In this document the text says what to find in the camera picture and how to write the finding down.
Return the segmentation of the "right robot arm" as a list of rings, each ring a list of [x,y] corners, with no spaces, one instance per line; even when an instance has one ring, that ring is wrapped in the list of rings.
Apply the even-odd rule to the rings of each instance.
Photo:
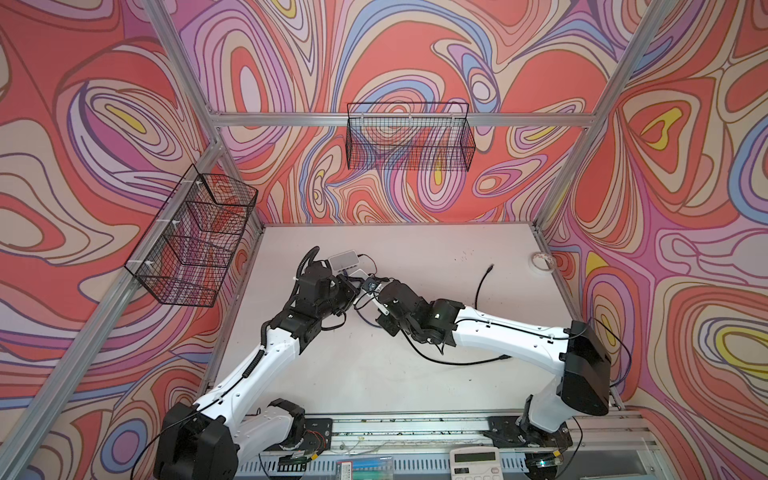
[[[525,324],[481,312],[449,299],[427,301],[407,284],[371,277],[363,291],[379,311],[376,322],[387,333],[402,333],[412,342],[442,349],[489,350],[543,369],[553,379],[526,400],[524,430],[553,433],[578,415],[609,413],[611,360],[602,341],[586,322],[566,328]]]

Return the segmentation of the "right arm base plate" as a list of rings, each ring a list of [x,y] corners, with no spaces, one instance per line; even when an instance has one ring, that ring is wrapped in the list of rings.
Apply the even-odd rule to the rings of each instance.
[[[501,415],[487,418],[488,429],[481,434],[497,448],[555,449],[564,451],[573,446],[570,430],[563,423],[555,432],[545,432],[518,421],[518,416]]]

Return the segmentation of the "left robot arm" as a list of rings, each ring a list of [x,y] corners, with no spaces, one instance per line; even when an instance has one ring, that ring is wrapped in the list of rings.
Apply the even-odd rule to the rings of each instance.
[[[260,328],[255,349],[218,385],[190,405],[174,405],[157,436],[156,479],[232,479],[241,462],[304,435],[304,411],[277,399],[246,416],[282,371],[323,331],[330,316],[345,318],[358,288],[335,274],[320,249],[299,262],[283,308]]]

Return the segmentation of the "white network switch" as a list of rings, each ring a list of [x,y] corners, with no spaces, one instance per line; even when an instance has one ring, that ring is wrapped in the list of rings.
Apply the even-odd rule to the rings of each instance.
[[[362,269],[357,269],[352,271],[351,273],[347,273],[347,278],[350,283],[355,285],[357,288],[361,288],[363,284],[368,280],[370,277],[370,274],[365,272]]]
[[[356,269],[360,263],[360,257],[354,250],[347,250],[330,256],[327,261],[332,271],[338,273]]]

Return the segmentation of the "white calculator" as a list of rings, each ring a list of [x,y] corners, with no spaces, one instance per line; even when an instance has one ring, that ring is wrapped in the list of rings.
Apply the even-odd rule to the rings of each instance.
[[[492,446],[471,446],[449,452],[452,480],[501,480],[502,464],[499,449]]]

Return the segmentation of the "clear plastic box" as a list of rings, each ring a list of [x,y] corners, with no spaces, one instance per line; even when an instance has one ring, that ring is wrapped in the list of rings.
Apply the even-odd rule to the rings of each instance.
[[[389,480],[394,478],[391,457],[370,457],[340,460],[336,463],[337,480]]]

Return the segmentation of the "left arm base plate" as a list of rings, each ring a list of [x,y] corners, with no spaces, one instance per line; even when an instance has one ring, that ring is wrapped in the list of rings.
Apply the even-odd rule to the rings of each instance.
[[[332,444],[333,419],[330,417],[306,418],[304,422],[304,443],[300,447],[306,452],[320,454],[329,450]]]

